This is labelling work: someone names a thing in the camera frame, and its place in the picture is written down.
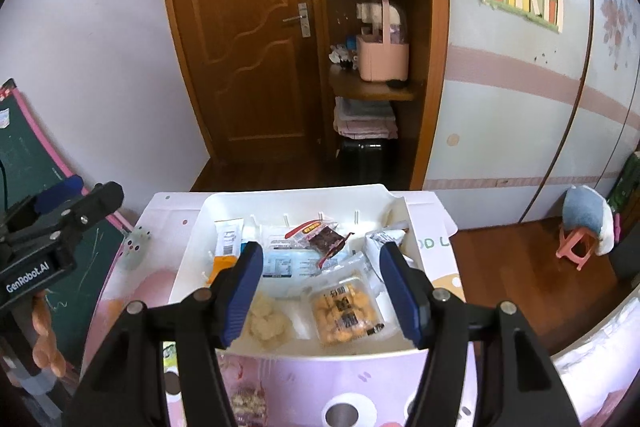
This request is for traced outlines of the person's left hand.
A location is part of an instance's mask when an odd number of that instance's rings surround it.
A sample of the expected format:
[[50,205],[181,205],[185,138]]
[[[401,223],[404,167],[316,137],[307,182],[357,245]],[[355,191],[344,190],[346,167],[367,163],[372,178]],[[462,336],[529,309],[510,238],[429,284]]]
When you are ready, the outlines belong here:
[[32,297],[32,327],[37,334],[36,342],[32,347],[34,362],[40,369],[51,369],[56,377],[63,378],[66,373],[66,361],[58,350],[51,312],[44,291]]

